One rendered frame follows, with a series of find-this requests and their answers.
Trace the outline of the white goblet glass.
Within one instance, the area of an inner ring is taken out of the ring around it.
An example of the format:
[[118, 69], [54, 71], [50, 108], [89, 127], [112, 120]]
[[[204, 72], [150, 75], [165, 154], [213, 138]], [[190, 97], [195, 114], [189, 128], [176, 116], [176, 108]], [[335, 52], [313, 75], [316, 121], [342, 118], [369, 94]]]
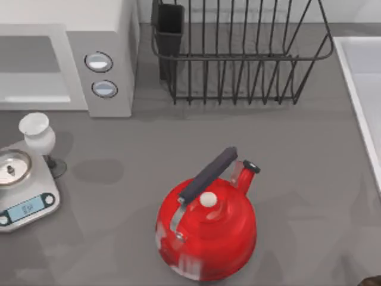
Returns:
[[54, 179], [61, 177], [67, 170], [65, 161], [53, 158], [51, 153], [56, 144], [56, 134], [50, 126], [45, 113], [32, 112], [25, 115], [18, 124], [26, 145], [41, 155]]

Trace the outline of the microwave oven door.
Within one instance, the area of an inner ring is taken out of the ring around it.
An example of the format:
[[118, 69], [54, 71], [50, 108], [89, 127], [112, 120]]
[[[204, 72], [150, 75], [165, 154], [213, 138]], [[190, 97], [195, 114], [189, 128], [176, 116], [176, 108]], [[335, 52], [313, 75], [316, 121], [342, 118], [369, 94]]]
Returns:
[[62, 24], [0, 24], [0, 110], [87, 110]]

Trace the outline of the red kettle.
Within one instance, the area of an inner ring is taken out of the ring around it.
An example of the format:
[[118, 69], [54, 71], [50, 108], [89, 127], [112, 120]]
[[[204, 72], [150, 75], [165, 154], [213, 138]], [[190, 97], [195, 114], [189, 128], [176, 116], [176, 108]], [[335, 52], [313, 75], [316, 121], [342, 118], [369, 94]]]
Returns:
[[261, 169], [225, 148], [196, 176], [163, 199], [155, 243], [178, 275], [199, 282], [225, 279], [251, 258], [257, 243], [255, 210], [247, 193]]

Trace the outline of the black cutlery holder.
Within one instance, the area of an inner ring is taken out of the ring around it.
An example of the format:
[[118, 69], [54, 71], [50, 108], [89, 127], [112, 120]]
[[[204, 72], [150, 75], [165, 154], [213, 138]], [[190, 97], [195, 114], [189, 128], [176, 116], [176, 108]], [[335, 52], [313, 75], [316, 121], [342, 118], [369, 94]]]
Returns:
[[185, 8], [152, 0], [151, 24], [160, 57], [177, 57], [183, 36]]

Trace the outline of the round microwave knob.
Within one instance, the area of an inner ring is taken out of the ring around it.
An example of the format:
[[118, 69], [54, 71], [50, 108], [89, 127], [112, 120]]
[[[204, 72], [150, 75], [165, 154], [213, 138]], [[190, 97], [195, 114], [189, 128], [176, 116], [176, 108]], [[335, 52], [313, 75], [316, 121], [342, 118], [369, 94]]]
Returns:
[[94, 52], [85, 56], [86, 67], [95, 73], [106, 73], [113, 67], [113, 61], [109, 55], [103, 52]]
[[100, 98], [112, 98], [117, 95], [117, 85], [109, 80], [94, 82], [91, 86], [92, 92]]

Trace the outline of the pale microwave oven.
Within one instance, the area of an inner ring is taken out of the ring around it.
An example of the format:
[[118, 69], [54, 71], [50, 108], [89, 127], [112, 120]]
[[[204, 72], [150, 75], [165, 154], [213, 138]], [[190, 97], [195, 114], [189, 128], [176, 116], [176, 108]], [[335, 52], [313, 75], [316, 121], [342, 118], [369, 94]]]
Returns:
[[[0, 24], [62, 24], [92, 117], [130, 117], [140, 41], [137, 0], [0, 0]], [[113, 61], [106, 73], [85, 65], [85, 56], [103, 52]], [[100, 98], [94, 82], [118, 87], [112, 98]]]

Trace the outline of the silver kitchen scale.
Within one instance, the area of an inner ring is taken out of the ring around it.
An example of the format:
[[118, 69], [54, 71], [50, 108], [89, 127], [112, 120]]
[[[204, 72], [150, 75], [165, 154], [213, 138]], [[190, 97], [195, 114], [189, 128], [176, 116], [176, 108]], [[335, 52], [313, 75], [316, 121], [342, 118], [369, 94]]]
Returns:
[[0, 233], [56, 211], [60, 192], [45, 159], [24, 141], [0, 150]]

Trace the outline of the dark brown object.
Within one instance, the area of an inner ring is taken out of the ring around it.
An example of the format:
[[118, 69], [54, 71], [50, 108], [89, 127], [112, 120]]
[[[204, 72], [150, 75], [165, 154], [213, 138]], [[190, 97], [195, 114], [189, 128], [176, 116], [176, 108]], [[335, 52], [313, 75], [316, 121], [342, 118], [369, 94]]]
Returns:
[[381, 275], [366, 277], [360, 281], [358, 286], [381, 286]]

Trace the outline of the white sink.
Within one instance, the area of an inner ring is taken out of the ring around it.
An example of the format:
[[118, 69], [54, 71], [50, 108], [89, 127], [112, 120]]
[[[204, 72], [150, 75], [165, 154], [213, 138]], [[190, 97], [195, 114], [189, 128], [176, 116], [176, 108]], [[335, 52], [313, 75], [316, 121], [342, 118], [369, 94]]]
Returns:
[[381, 36], [333, 41], [381, 199]]

